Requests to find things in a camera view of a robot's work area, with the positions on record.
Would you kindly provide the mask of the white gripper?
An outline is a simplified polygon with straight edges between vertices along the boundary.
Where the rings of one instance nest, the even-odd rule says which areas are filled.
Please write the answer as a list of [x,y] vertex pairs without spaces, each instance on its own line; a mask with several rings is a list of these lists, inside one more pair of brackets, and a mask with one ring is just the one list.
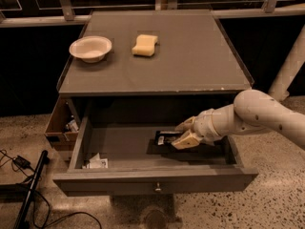
[[172,142],[173,147],[183,150],[196,147],[200,143],[214,145],[216,141],[221,140],[222,136],[216,131],[213,124],[213,113],[214,109],[209,109],[178,124],[174,129],[185,133]]

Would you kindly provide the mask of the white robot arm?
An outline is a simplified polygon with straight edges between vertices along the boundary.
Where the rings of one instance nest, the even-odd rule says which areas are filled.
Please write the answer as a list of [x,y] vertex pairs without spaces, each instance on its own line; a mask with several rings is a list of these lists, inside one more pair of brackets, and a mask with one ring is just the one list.
[[188,118],[176,127],[182,136],[172,142],[173,147],[181,150],[201,143],[213,145],[227,135],[256,135],[273,130],[305,149],[305,115],[281,104],[304,64],[304,45],[305,27],[266,94],[254,89],[245,90],[231,105]]

